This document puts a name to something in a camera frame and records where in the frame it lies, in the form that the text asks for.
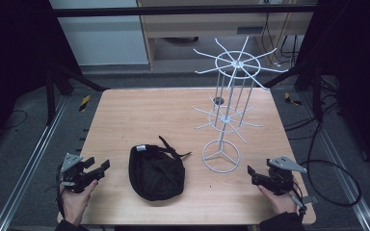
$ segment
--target black cap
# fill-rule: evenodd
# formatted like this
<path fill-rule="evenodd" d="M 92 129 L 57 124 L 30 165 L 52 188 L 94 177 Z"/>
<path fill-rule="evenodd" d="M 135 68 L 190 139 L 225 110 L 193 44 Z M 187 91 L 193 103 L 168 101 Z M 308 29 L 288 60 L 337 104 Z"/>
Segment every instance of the black cap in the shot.
<path fill-rule="evenodd" d="M 185 167 L 181 157 L 159 137 L 166 148 L 137 145 L 131 148 L 128 173 L 131 186 L 142 198 L 167 200 L 184 191 Z"/>

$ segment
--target human hand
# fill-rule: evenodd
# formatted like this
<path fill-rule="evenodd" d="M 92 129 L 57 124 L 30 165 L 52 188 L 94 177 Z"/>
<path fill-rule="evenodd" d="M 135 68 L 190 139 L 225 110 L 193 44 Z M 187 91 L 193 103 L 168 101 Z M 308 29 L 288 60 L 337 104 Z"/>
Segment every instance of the human hand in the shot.
<path fill-rule="evenodd" d="M 63 207 L 65 209 L 65 220 L 75 226 L 82 221 L 84 211 L 90 200 L 90 194 L 97 186 L 98 181 L 93 180 L 84 191 L 80 193 L 64 190 L 62 194 Z"/>
<path fill-rule="evenodd" d="M 273 211 L 277 215 L 283 213 L 297 213 L 297 204 L 291 198 L 292 195 L 290 193 L 274 195 L 271 191 L 261 185 L 259 185 L 257 188 L 270 200 L 273 206 Z"/>

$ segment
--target black cable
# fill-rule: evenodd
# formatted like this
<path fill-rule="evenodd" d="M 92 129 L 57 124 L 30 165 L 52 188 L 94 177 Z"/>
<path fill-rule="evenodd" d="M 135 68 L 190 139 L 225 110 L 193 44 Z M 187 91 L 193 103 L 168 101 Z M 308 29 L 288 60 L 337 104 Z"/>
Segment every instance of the black cable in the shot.
<path fill-rule="evenodd" d="M 362 196 L 362 192 L 361 192 L 361 188 L 359 186 L 359 183 L 358 181 L 354 178 L 353 175 L 351 175 L 350 172 L 348 172 L 346 169 L 344 169 L 343 167 L 335 164 L 335 163 L 332 163 L 332 162 L 329 162 L 329 161 L 325 161 L 325 160 L 311 160 L 311 152 L 312 152 L 312 148 L 314 146 L 314 142 L 315 142 L 315 138 L 317 137 L 317 134 L 319 133 L 319 131 L 321 130 L 321 126 L 322 126 L 323 123 L 318 123 L 317 125 L 317 128 L 314 132 L 314 135 L 313 135 L 313 138 L 311 140 L 311 143 L 310 143 L 310 148 L 308 150 L 308 154 L 307 154 L 307 160 L 305 162 L 302 162 L 300 163 L 300 165 L 304 165 L 306 164 L 306 168 L 307 168 L 307 175 L 308 175 L 308 181 L 311 185 L 311 188 L 318 194 L 320 195 L 320 197 L 324 198 L 326 201 L 328 201 L 329 203 L 331 204 L 334 204 L 334 205 L 337 205 L 337 206 L 341 206 L 341 207 L 351 207 L 351 206 L 354 206 L 356 205 L 357 203 L 359 203 L 360 199 L 361 199 L 361 196 Z M 322 193 L 320 193 L 320 191 L 317 190 L 317 188 L 315 188 L 314 186 L 314 183 L 312 181 L 312 178 L 311 178 L 311 174 L 310 174 L 310 163 L 324 163 L 324 164 L 329 164 L 329 165 L 333 165 L 335 167 L 338 167 L 339 169 L 341 169 L 342 171 L 344 171 L 353 181 L 354 183 L 356 184 L 357 186 L 357 193 L 358 193 L 358 197 L 355 201 L 351 202 L 351 203 L 342 203 L 342 202 L 337 202 L 337 201 L 334 201 L 332 199 L 329 199 L 327 198 L 325 195 L 323 195 Z"/>
<path fill-rule="evenodd" d="M 270 4 L 270 2 L 268 0 L 265 0 L 264 3 L 267 4 L 267 5 Z M 273 44 L 273 40 L 272 40 L 272 37 L 270 35 L 270 30 L 269 30 L 269 13 L 266 13 L 266 21 L 265 21 L 265 24 L 264 24 L 264 27 L 263 27 L 263 31 L 262 31 L 262 34 L 261 34 L 261 43 L 262 43 L 263 50 L 265 51 L 265 53 L 267 53 L 267 49 L 266 49 L 266 46 L 264 45 L 264 41 L 263 40 L 264 40 L 264 34 L 265 34 L 266 31 L 267 31 L 267 34 L 269 36 L 269 41 L 272 44 L 272 48 L 275 49 L 275 45 Z M 275 58 L 278 60 L 278 63 L 279 64 L 285 63 L 284 61 L 281 61 L 278 58 L 278 55 L 276 54 L 276 52 L 275 52 Z M 269 63 L 271 64 L 272 63 L 272 60 L 270 59 L 269 56 L 267 56 L 267 59 L 269 60 Z"/>
<path fill-rule="evenodd" d="M 334 167 L 338 167 L 340 170 L 344 171 L 350 178 L 351 180 L 356 184 L 357 186 L 357 198 L 351 202 L 351 203 L 342 203 L 342 202 L 337 202 L 337 201 L 334 201 L 332 199 L 329 199 L 327 198 L 325 195 L 323 195 L 322 193 L 320 193 L 314 186 L 314 183 L 312 182 L 312 178 L 311 178 L 311 175 L 310 175 L 310 171 L 308 169 L 309 167 L 309 163 L 323 163 L 323 164 L 328 164 L 328 165 L 331 165 L 331 166 L 334 166 Z M 313 188 L 313 190 L 318 194 L 320 195 L 320 197 L 324 198 L 326 201 L 328 201 L 329 203 L 331 204 L 334 204 L 334 205 L 337 205 L 337 206 L 341 206 L 341 207 L 352 207 L 356 204 L 359 203 L 359 201 L 361 200 L 361 197 L 362 197 L 362 191 L 361 191 L 361 187 L 359 185 L 359 182 L 356 180 L 356 178 L 349 172 L 347 171 L 344 167 L 341 167 L 335 163 L 332 163 L 332 162 L 329 162 L 329 161 L 326 161 L 326 160 L 307 160 L 305 162 L 302 162 L 300 163 L 300 165 L 304 165 L 304 164 L 307 164 L 307 175 L 308 175 L 308 181 L 311 185 L 311 187 Z"/>
<path fill-rule="evenodd" d="M 23 110 L 14 110 L 13 113 L 23 113 L 23 114 L 25 114 L 25 117 L 23 117 L 23 119 L 20 122 L 18 122 L 17 124 L 12 125 L 12 126 L 8 126 L 8 127 L 4 127 L 3 129 L 15 128 L 15 127 L 19 126 L 20 124 L 22 124 L 26 120 L 26 118 L 28 118 L 28 113 L 26 113 Z"/>
<path fill-rule="evenodd" d="M 60 171 L 62 169 L 62 165 L 63 165 L 63 163 L 61 163 L 57 167 L 57 171 L 56 171 L 56 184 L 57 184 L 57 187 L 56 187 L 56 202 L 57 202 L 57 205 L 58 205 L 58 208 L 59 208 L 59 212 L 61 213 L 62 217 L 65 218 L 65 208 L 63 207 L 63 200 L 62 200 L 62 194 L 65 191 L 65 189 L 63 189 L 60 192 L 60 183 L 62 182 L 62 180 L 60 178 Z"/>

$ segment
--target cable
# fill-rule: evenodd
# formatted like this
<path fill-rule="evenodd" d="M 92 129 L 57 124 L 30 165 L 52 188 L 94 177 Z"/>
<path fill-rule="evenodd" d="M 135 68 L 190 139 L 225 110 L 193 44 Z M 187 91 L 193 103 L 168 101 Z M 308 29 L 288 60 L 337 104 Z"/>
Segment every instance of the cable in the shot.
<path fill-rule="evenodd" d="M 361 192 L 361 188 L 359 186 L 359 183 L 358 181 L 354 178 L 353 175 L 351 175 L 351 173 L 349 171 L 347 171 L 346 169 L 344 169 L 343 167 L 335 164 L 335 163 L 332 163 L 332 162 L 329 162 L 329 161 L 325 161 L 325 160 L 311 160 L 311 152 L 312 152 L 312 148 L 314 146 L 314 142 L 315 142 L 315 138 L 317 137 L 317 134 L 319 133 L 319 131 L 321 130 L 321 126 L 322 126 L 323 123 L 318 123 L 317 125 L 317 128 L 314 132 L 314 135 L 313 135 L 313 138 L 311 140 L 311 143 L 310 143 L 310 148 L 308 150 L 308 154 L 307 154 L 307 160 L 300 163 L 299 165 L 304 165 L 306 164 L 306 168 L 307 168 L 307 176 L 308 176 L 308 181 L 309 181 L 309 184 L 311 185 L 311 188 L 318 194 L 320 195 L 320 197 L 324 198 L 326 201 L 328 201 L 329 203 L 331 204 L 334 204 L 334 205 L 337 205 L 337 206 L 341 206 L 341 207 L 352 207 L 354 205 L 356 205 L 357 203 L 359 203 L 361 197 L 362 197 L 362 192 Z M 353 181 L 354 183 L 356 184 L 357 186 L 357 193 L 358 193 L 358 196 L 356 198 L 355 201 L 351 202 L 351 203 L 342 203 L 342 202 L 337 202 L 337 201 L 334 201 L 328 197 L 326 197 L 325 195 L 323 195 L 322 193 L 320 193 L 320 191 L 318 191 L 317 188 L 315 188 L 314 186 L 314 183 L 312 181 L 312 178 L 311 178 L 311 174 L 310 174 L 310 163 L 324 163 L 324 164 L 329 164 L 329 165 L 332 165 L 332 166 L 335 166 L 335 167 L 338 167 L 339 169 L 341 169 L 342 171 L 344 171 Z"/>
<path fill-rule="evenodd" d="M 17 127 L 20 124 L 22 124 L 26 120 L 26 118 L 28 118 L 28 114 L 23 110 L 14 110 L 13 113 L 23 113 L 23 114 L 25 114 L 25 117 L 20 122 L 18 122 L 17 124 L 12 125 L 12 126 L 8 126 L 8 127 L 4 127 L 3 129 L 11 129 L 11 128 Z"/>
<path fill-rule="evenodd" d="M 269 0 L 264 0 L 264 4 L 269 5 L 270 4 Z M 269 13 L 266 13 L 266 22 L 264 24 L 263 31 L 262 31 L 262 34 L 261 34 L 261 43 L 262 43 L 263 50 L 265 51 L 265 53 L 268 52 L 267 49 L 266 49 L 266 46 L 264 45 L 264 41 L 263 41 L 264 40 L 264 34 L 265 34 L 266 31 L 267 31 L 267 34 L 269 36 L 269 41 L 272 44 L 272 49 L 275 49 L 275 45 L 273 44 L 272 36 L 270 35 L 270 30 L 269 30 Z M 276 53 L 275 53 L 275 58 L 278 60 L 278 64 L 284 64 L 285 63 L 284 61 L 281 61 L 278 58 L 278 55 Z M 270 59 L 269 56 L 267 56 L 267 59 L 269 60 L 269 63 L 271 64 L 272 60 Z"/>

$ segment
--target white metal rack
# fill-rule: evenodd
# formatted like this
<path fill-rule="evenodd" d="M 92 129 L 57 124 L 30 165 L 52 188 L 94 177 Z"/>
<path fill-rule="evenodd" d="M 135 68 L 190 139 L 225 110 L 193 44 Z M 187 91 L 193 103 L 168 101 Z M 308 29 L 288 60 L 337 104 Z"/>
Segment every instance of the white metal rack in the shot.
<path fill-rule="evenodd" d="M 215 68 L 207 69 L 204 71 L 196 71 L 197 74 L 204 74 L 211 71 L 218 71 L 218 82 L 216 86 L 215 97 L 213 98 L 209 95 L 210 100 L 213 102 L 213 108 L 211 111 L 204 111 L 193 106 L 193 108 L 199 112 L 205 113 L 208 115 L 208 123 L 197 127 L 197 129 L 212 126 L 217 131 L 220 132 L 219 137 L 216 140 L 212 140 L 203 147 L 202 159 L 205 162 L 206 166 L 216 172 L 226 173 L 234 170 L 238 167 L 240 163 L 241 155 L 237 146 L 231 141 L 224 139 L 226 133 L 236 133 L 244 143 L 248 143 L 239 132 L 239 129 L 243 125 L 249 126 L 262 126 L 252 123 L 247 123 L 244 121 L 245 113 L 254 109 L 255 106 L 249 107 L 249 101 L 251 99 L 252 89 L 258 85 L 264 90 L 268 90 L 262 84 L 256 80 L 256 76 L 259 74 L 260 70 L 268 70 L 274 72 L 284 72 L 287 70 L 276 70 L 271 68 L 265 68 L 261 65 L 258 59 L 272 54 L 276 51 L 270 51 L 266 54 L 260 56 L 253 56 L 245 52 L 246 45 L 248 43 L 249 37 L 246 37 L 245 43 L 242 50 L 240 51 L 228 51 L 224 46 L 222 46 L 218 40 L 215 38 L 216 43 L 223 48 L 224 52 L 218 56 L 212 56 L 198 52 L 196 49 L 195 52 L 202 56 L 206 56 L 212 59 L 215 59 Z M 230 69 L 231 74 L 226 73 L 226 70 Z M 247 80 L 251 81 L 249 87 L 245 87 Z M 236 87 L 236 81 L 242 81 L 240 87 Z M 249 96 L 246 99 L 246 102 L 241 102 L 242 92 L 248 89 Z M 229 91 L 229 97 L 227 103 L 223 99 L 224 90 Z M 208 147 L 216 143 L 218 148 L 213 153 L 209 153 Z M 223 158 L 226 161 L 231 163 L 231 167 L 228 169 L 218 169 L 209 164 L 209 162 L 216 158 Z"/>

